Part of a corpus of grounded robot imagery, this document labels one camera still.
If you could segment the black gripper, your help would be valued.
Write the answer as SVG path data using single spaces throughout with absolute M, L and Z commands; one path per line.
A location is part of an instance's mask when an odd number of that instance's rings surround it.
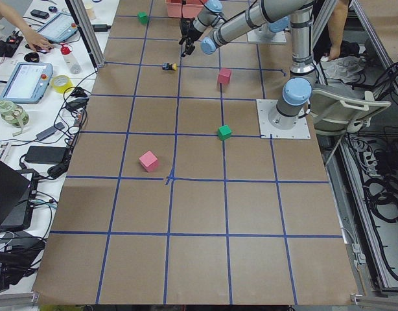
M 179 44 L 185 44 L 184 50 L 181 53 L 182 58 L 186 56 L 186 52 L 189 56 L 193 53 L 193 51 L 195 50 L 194 43 L 198 39 L 199 31 L 194 27 L 181 28 L 181 40 L 179 41 Z

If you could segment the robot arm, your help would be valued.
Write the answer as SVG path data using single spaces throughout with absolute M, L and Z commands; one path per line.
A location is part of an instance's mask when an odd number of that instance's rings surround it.
M 209 28 L 215 27 L 224 20 L 222 3 L 220 1 L 208 0 L 204 3 L 199 14 L 191 19 L 180 18 L 181 39 L 180 45 L 184 45 L 181 57 L 190 56 L 195 50 L 194 43 L 200 39 L 202 34 Z
M 260 1 L 224 21 L 220 1 L 207 1 L 187 32 L 191 43 L 209 27 L 210 33 L 201 41 L 201 50 L 214 53 L 219 47 L 263 25 L 289 17 L 292 40 L 290 80 L 284 85 L 281 98 L 268 114 L 272 126 L 289 130 L 295 126 L 303 105 L 309 100 L 314 85 L 312 55 L 313 1 Z

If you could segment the green cube near arm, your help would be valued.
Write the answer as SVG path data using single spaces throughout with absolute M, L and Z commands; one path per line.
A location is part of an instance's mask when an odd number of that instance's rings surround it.
M 232 135 L 232 130 L 231 130 L 231 128 L 230 128 L 227 124 L 225 124 L 225 125 L 220 126 L 220 127 L 218 128 L 218 130 L 217 130 L 217 135 L 218 135 L 218 138 L 219 138 L 221 141 L 225 141 L 226 139 L 229 139 L 229 138 L 231 137 L 231 135 Z

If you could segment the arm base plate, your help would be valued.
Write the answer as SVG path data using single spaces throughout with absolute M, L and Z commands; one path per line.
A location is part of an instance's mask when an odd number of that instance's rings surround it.
M 286 117 L 277 110 L 277 100 L 257 99 L 260 136 L 263 139 L 310 139 L 306 117 Z
M 260 27 L 247 33 L 248 43 L 286 45 L 287 39 L 284 31 L 272 32 L 268 28 Z

